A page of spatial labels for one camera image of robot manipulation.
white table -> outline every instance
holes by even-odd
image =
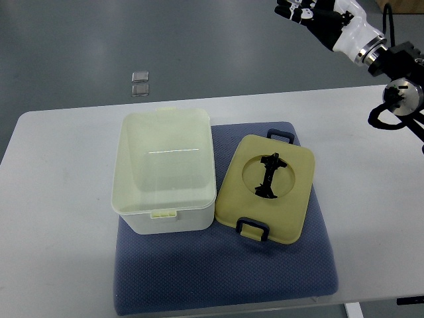
[[[424,294],[424,155],[407,129],[367,123],[384,86],[37,111],[0,165],[0,317],[116,317],[111,186],[124,116],[201,107],[212,125],[289,121],[314,186],[339,291],[319,299],[160,315],[350,303]]]

plastic storage box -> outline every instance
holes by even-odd
[[[134,232],[206,229],[213,222],[216,194],[206,111],[159,109],[125,117],[112,206]]]

yellow lid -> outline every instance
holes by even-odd
[[[270,199],[255,193],[257,187],[265,183],[266,168],[261,160],[267,159],[262,157],[269,158],[273,154],[278,154],[276,157],[283,164],[274,170],[271,189],[276,198]],[[252,134],[245,136],[219,191],[215,218],[236,228],[240,220],[238,232],[256,240],[261,237],[263,240],[266,230],[262,228],[268,227],[268,239],[291,244],[301,234],[314,169],[315,159],[309,149]]]

small glass square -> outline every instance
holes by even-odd
[[[132,73],[132,82],[148,81],[148,71],[139,71]]]
[[[136,84],[132,86],[132,96],[145,96],[148,95],[148,84]]]

blue cushion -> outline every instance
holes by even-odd
[[[212,127],[218,191],[241,139],[266,136],[270,128],[295,134],[284,122]],[[297,137],[294,144],[299,145]],[[114,283],[119,315],[331,295],[337,289],[313,187],[302,234],[291,245],[257,242],[216,221],[202,231],[138,235],[119,218]]]

